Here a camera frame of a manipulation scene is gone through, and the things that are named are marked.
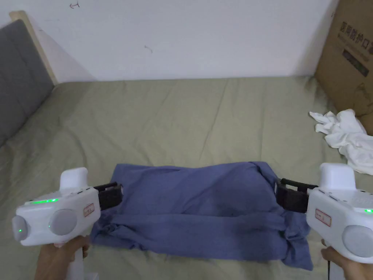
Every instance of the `blue cloth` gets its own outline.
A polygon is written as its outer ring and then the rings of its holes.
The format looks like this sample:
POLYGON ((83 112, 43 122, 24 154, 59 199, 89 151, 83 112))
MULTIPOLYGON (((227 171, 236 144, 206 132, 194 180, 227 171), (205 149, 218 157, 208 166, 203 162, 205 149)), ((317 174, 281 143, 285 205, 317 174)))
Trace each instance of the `blue cloth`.
POLYGON ((93 243, 194 258, 282 260, 312 270, 305 214, 276 203, 265 162, 203 168, 118 164, 120 205, 101 212, 93 243))

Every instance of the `folded garment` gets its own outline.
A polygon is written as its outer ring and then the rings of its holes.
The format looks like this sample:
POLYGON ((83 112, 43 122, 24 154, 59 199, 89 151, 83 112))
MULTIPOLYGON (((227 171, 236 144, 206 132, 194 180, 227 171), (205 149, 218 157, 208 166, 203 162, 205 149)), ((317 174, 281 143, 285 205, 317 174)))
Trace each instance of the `folded garment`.
POLYGON ((352 109, 334 115, 310 112, 311 117, 320 122, 316 132, 326 134, 325 141, 332 148, 338 148, 347 158, 347 164, 355 171, 373 175, 373 136, 367 135, 352 109))
POLYGON ((203 168, 118 164, 120 205, 102 211, 93 243, 194 258, 282 260, 312 270, 305 214, 276 203, 265 162, 203 168))

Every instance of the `gray headboard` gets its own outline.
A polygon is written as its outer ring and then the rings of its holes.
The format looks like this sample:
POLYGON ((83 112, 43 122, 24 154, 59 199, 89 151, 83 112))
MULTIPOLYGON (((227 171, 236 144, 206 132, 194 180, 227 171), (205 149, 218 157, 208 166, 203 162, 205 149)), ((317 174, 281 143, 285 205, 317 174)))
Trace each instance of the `gray headboard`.
POLYGON ((53 90, 53 82, 22 20, 0 29, 0 146, 53 90))

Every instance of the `human hand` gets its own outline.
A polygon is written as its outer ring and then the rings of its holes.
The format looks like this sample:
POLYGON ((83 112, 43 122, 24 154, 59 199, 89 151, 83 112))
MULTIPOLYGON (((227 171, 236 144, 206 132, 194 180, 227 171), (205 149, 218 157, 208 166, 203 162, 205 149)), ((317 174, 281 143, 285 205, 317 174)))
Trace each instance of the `human hand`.
POLYGON ((373 264, 352 261, 342 256, 333 247, 322 249, 321 254, 325 260, 334 262, 343 269, 346 280, 373 280, 373 264))
POLYGON ((89 237, 77 236, 57 248, 53 244, 43 245, 40 249, 35 280, 64 280, 69 263, 74 260, 75 252, 83 248, 83 258, 88 255, 89 237))

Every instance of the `green led light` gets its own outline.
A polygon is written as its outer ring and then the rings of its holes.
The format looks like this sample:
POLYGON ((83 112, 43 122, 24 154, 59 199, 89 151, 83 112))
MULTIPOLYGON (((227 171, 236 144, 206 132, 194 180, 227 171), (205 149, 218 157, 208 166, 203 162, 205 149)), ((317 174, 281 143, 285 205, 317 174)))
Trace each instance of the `green led light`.
POLYGON ((49 203, 49 202, 56 202, 58 201, 57 198, 55 199, 47 199, 47 200, 40 200, 40 201, 33 201, 32 204, 40 204, 40 203, 49 203))

